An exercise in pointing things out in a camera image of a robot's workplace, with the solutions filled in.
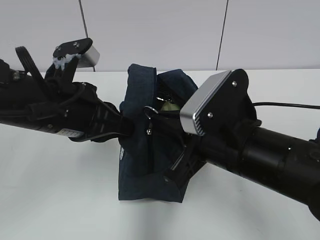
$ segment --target white label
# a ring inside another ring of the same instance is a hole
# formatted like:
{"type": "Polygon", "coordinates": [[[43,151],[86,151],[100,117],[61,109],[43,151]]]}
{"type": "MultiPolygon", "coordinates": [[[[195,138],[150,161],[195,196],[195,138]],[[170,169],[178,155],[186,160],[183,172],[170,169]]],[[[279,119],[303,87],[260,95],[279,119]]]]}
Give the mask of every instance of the white label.
{"type": "Polygon", "coordinates": [[[69,137],[69,138],[79,138],[84,134],[84,132],[63,128],[61,129],[61,131],[57,132],[56,134],[60,136],[69,137]]]}

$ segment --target dark blue fabric bag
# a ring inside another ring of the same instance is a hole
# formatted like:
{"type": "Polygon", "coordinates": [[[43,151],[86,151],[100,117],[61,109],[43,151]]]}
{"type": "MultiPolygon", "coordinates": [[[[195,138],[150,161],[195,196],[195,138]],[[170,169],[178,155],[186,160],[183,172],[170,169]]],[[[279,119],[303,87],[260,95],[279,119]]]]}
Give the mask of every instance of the dark blue fabric bag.
{"type": "Polygon", "coordinates": [[[198,89],[182,70],[157,75],[153,67],[132,64],[128,69],[127,90],[120,105],[123,116],[134,122],[131,137],[119,138],[119,200],[155,199],[182,203],[188,184],[179,188],[164,180],[169,169],[184,150],[184,146],[169,136],[152,132],[147,134],[150,120],[145,106],[157,108],[160,86],[165,86],[182,107],[198,89]]]}

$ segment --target black robotic arm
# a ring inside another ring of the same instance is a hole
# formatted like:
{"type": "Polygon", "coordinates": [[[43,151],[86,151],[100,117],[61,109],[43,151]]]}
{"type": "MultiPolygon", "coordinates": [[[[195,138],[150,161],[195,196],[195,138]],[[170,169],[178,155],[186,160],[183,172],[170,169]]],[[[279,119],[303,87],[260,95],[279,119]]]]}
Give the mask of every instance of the black robotic arm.
{"type": "MultiPolygon", "coordinates": [[[[100,100],[94,85],[73,82],[77,67],[98,62],[92,44],[85,38],[58,46],[44,78],[24,47],[16,48],[24,71],[0,59],[0,123],[74,142],[130,137],[130,119],[100,100]]],[[[183,186],[211,163],[308,205],[320,220],[319,143],[260,128],[248,85],[244,70],[222,72],[211,76],[180,111],[150,116],[155,131],[174,133],[185,143],[164,181],[183,186]]]]}

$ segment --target cable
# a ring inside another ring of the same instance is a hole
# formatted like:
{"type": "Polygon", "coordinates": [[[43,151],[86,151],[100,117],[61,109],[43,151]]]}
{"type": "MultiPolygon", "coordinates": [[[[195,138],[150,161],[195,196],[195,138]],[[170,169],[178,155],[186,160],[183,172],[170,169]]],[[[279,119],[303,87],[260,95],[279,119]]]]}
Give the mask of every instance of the cable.
{"type": "Polygon", "coordinates": [[[59,107],[61,108],[64,108],[70,104],[72,104],[74,101],[76,101],[80,96],[81,94],[86,90],[86,87],[84,85],[84,83],[77,83],[78,84],[78,90],[77,92],[72,96],[70,97],[68,100],[66,101],[63,101],[59,104],[59,107]]]}
{"type": "Polygon", "coordinates": [[[302,108],[302,109],[318,109],[320,106],[317,105],[305,105],[305,104],[295,104],[295,103],[284,103],[284,102],[256,102],[253,106],[278,106],[278,107],[290,107],[290,108],[302,108]]]}
{"type": "Polygon", "coordinates": [[[107,103],[105,103],[104,101],[102,101],[102,100],[98,97],[96,91],[95,91],[93,88],[91,88],[91,90],[92,90],[93,94],[95,95],[96,99],[97,99],[103,106],[105,106],[110,112],[112,112],[112,113],[115,114],[115,115],[119,115],[119,114],[120,114],[120,113],[118,112],[118,110],[117,110],[116,107],[115,107],[115,109],[113,109],[111,106],[109,106],[107,103]]]}

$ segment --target white table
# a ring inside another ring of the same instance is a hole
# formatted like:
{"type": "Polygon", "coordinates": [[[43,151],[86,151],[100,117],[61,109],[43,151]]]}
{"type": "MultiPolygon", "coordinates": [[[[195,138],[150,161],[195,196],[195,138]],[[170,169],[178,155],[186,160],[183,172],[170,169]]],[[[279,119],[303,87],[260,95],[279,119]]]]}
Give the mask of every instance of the white table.
{"type": "MultiPolygon", "coordinates": [[[[200,85],[214,71],[187,72],[200,85]]],[[[320,104],[320,70],[248,71],[253,102],[320,104]]],[[[116,106],[126,72],[78,72],[116,106]]],[[[261,106],[263,127],[314,139],[320,111],[261,106]]],[[[68,138],[0,125],[1,240],[317,240],[320,223],[308,207],[206,165],[184,202],[123,201],[118,196],[116,139],[68,138]]]]}

